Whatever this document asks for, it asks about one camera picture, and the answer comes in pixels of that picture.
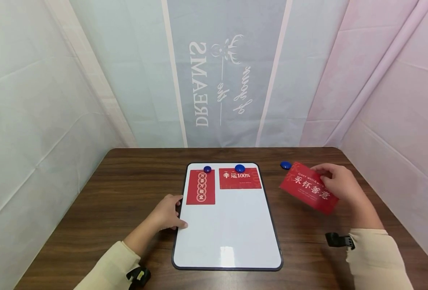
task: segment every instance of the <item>red card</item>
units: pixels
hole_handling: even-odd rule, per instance
[[[299,162],[293,163],[280,188],[324,214],[330,214],[339,201],[325,188],[320,174]]]
[[[256,168],[245,168],[238,173],[234,168],[219,169],[220,189],[261,189],[261,181]]]
[[[187,205],[215,205],[215,170],[191,170],[188,181]]]

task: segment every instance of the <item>whiteboard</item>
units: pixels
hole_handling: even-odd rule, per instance
[[[257,164],[241,163],[245,168]],[[264,184],[261,189],[220,189],[220,168],[237,164],[189,164],[185,175],[180,218],[189,226],[178,229],[172,252],[177,269],[278,271],[283,257],[269,211]],[[215,177],[214,205],[187,205],[191,170],[210,166]]]

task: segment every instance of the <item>sleeve cuff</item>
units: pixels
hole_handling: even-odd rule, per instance
[[[369,267],[402,269],[404,262],[395,240],[385,230],[351,229],[349,235],[355,248],[348,251],[346,261],[353,265],[366,264]]]

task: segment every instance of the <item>person's right hand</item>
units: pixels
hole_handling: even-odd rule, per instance
[[[352,172],[344,166],[336,164],[320,164],[311,168],[318,174],[325,187],[337,198],[350,203],[367,199]]]

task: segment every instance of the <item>black clip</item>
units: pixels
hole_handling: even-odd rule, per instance
[[[354,250],[354,242],[350,236],[340,237],[336,232],[328,232],[325,234],[329,247],[350,247]]]
[[[136,288],[143,288],[146,282],[151,278],[151,272],[146,268],[138,267],[128,272],[126,277],[132,282],[129,290],[135,290]]]

